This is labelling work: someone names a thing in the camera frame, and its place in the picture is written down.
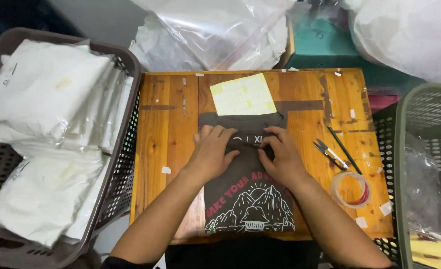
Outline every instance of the wooden table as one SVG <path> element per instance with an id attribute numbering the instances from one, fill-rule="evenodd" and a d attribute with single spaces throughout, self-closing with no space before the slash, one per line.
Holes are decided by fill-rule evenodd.
<path id="1" fill-rule="evenodd" d="M 392 237 L 391 214 L 379 207 L 388 202 L 385 174 L 376 140 L 372 113 L 360 69 L 306 69 L 281 72 L 217 71 L 147 73 L 141 82 L 136 161 L 130 223 L 139 216 L 187 163 L 198 131 L 198 115 L 215 112 L 210 86 L 232 79 L 264 73 L 278 110 L 288 111 L 288 131 L 294 137 L 307 171 L 330 191 L 330 180 L 340 170 L 313 145 L 317 138 L 347 160 L 326 126 L 331 125 L 349 150 L 373 191 L 370 203 L 361 209 L 344 207 L 352 217 L 365 217 L 371 238 Z M 162 167 L 171 174 L 161 173 Z M 349 171 L 355 171 L 350 165 Z M 359 184 L 344 178 L 339 192 L 346 202 L 360 198 Z M 298 207 L 294 206 L 295 232 L 269 233 L 282 240 L 310 240 Z M 192 202 L 173 244 L 205 243 L 223 238 L 204 231 L 203 190 Z"/>

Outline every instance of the person's right hand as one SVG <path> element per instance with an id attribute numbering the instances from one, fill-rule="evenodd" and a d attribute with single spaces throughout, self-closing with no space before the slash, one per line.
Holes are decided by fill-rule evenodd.
<path id="1" fill-rule="evenodd" d="M 275 136 L 264 138 L 260 144 L 260 148 L 269 144 L 274 150 L 275 158 L 271 161 L 265 154 L 265 151 L 259 149 L 260 162 L 262 162 L 262 165 L 269 175 L 289 190 L 292 190 L 292 188 L 300 182 L 302 177 L 308 175 L 302 158 L 287 130 L 270 126 L 265 128 L 265 131 L 273 133 Z"/>

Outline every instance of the clear tape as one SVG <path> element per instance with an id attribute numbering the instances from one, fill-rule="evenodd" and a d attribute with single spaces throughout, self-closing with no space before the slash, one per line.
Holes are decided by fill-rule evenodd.
<path id="1" fill-rule="evenodd" d="M 355 178 L 355 180 L 358 181 L 358 183 L 361 186 L 361 197 L 360 199 L 358 199 L 357 201 L 353 202 L 353 203 L 347 203 L 345 202 L 341 197 L 340 194 L 338 192 L 338 185 L 340 185 L 340 181 L 345 177 L 345 176 L 352 176 Z M 372 198 L 372 192 L 371 192 L 372 186 L 370 185 L 370 183 L 368 183 L 368 181 L 366 180 L 366 178 L 363 175 L 354 173 L 354 172 L 343 172 L 343 173 L 339 173 L 337 175 L 335 175 L 331 182 L 330 182 L 330 194 L 332 195 L 333 199 L 339 203 L 340 205 L 344 205 L 347 206 L 349 208 L 362 208 L 365 205 L 367 205 L 371 198 Z"/>

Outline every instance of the scissors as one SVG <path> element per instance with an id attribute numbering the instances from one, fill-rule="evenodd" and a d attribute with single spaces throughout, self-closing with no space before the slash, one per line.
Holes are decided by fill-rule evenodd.
<path id="1" fill-rule="evenodd" d="M 342 161 L 336 154 L 333 152 L 327 145 L 325 145 L 322 140 L 317 138 L 317 143 L 313 142 L 313 144 L 323 153 L 323 155 L 327 156 L 327 158 L 334 163 L 340 170 L 346 171 L 348 169 L 347 164 Z"/>

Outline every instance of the paper scrap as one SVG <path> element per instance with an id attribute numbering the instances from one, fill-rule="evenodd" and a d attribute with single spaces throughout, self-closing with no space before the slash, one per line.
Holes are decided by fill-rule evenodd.
<path id="1" fill-rule="evenodd" d="M 380 210 L 383 213 L 383 216 L 386 216 L 391 213 L 391 201 L 388 201 L 386 204 L 380 206 Z"/>
<path id="2" fill-rule="evenodd" d="M 161 169 L 161 173 L 163 173 L 163 174 L 170 174 L 171 173 L 171 168 L 163 166 L 162 169 Z"/>
<path id="3" fill-rule="evenodd" d="M 365 217 L 359 217 L 356 218 L 355 221 L 357 222 L 358 226 L 360 226 L 360 228 L 368 228 L 367 225 L 367 221 L 365 220 Z"/>
<path id="4" fill-rule="evenodd" d="M 262 73 L 211 86 L 211 94 L 219 116 L 277 112 Z"/>

